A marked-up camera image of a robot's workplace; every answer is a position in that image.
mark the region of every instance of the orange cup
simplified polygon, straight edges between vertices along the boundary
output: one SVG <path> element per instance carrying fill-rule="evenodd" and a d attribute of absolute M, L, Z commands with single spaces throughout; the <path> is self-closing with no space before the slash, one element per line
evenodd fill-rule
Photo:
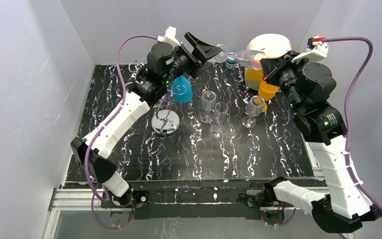
<path fill-rule="evenodd" d="M 260 87 L 258 88 L 258 95 L 263 97 L 263 99 L 267 102 L 273 99 L 278 90 L 278 86 L 267 84 L 267 82 L 262 80 Z"/>

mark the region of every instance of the table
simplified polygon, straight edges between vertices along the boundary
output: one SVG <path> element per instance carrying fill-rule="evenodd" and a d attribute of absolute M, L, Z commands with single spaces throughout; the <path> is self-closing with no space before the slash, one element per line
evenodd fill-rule
<path fill-rule="evenodd" d="M 131 81 L 135 73 L 121 68 Z M 246 103 L 256 94 L 245 89 L 243 69 L 227 69 L 213 64 L 200 76 L 190 78 L 194 97 L 187 103 L 173 103 L 181 127 L 169 137 L 157 136 L 150 121 L 154 110 L 140 118 L 114 148 L 109 160 L 127 181 L 145 180 L 231 180 L 312 177 L 312 167 L 303 138 L 290 118 L 289 105 L 282 93 L 268 102 L 265 113 L 256 117 L 257 125 L 241 124 Z M 210 124 L 199 115 L 203 90 L 214 91 L 218 102 L 230 108 L 222 123 L 225 135 L 215 139 Z M 115 66 L 95 67 L 78 136 L 92 131 L 120 102 L 122 89 Z M 84 171 L 71 159 L 67 181 L 85 181 Z"/>

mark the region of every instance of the round metal base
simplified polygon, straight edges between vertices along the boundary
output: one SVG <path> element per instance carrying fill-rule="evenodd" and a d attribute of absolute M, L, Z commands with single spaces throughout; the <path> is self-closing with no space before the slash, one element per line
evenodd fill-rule
<path fill-rule="evenodd" d="M 169 110 L 161 110 L 159 111 L 159 119 L 157 119 L 156 115 L 152 117 L 152 128 L 154 132 L 160 135 L 168 136 L 174 134 L 180 126 L 180 119 L 177 113 Z"/>

